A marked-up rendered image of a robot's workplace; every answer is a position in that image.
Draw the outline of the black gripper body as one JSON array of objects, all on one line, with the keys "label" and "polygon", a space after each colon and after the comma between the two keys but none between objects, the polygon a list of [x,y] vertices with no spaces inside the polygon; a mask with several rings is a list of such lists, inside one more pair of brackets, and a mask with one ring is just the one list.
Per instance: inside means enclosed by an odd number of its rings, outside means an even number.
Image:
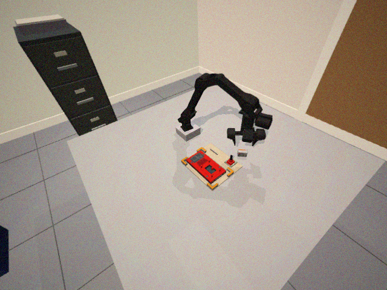
[{"label": "black gripper body", "polygon": [[[242,124],[242,122],[241,122],[241,130],[240,131],[235,131],[235,128],[228,128],[227,129],[227,138],[234,139],[235,135],[242,135],[243,129],[251,129],[251,127],[253,127],[253,125],[246,126],[246,125]],[[264,129],[256,129],[255,133],[258,134],[257,139],[259,139],[259,140],[265,139],[265,130]]]}]

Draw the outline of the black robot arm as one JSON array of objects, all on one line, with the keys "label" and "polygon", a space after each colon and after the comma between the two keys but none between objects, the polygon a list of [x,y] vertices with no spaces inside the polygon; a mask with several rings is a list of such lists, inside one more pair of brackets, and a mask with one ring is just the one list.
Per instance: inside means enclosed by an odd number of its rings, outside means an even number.
[{"label": "black robot arm", "polygon": [[[241,108],[238,113],[242,114],[242,124],[246,126],[251,126],[255,124],[255,126],[257,127],[261,127],[267,130],[270,129],[270,126],[272,125],[273,121],[273,116],[261,113],[263,109],[259,104],[259,98],[256,98],[255,96],[240,90],[230,80],[225,78],[223,73],[204,73],[202,76],[196,79],[194,86],[195,91],[192,95],[192,98],[187,108],[181,113],[181,117],[178,119],[178,122],[182,123],[182,126],[180,127],[182,128],[182,130],[184,130],[184,132],[193,129],[190,120],[195,116],[197,112],[195,110],[195,107],[199,102],[205,89],[216,85],[218,85],[222,90],[224,90],[226,93],[228,93],[228,95],[230,95],[238,102],[239,107]],[[256,141],[257,137],[258,134],[255,133],[254,127],[251,127],[251,129],[242,130],[243,142],[251,143],[252,141]]]}]

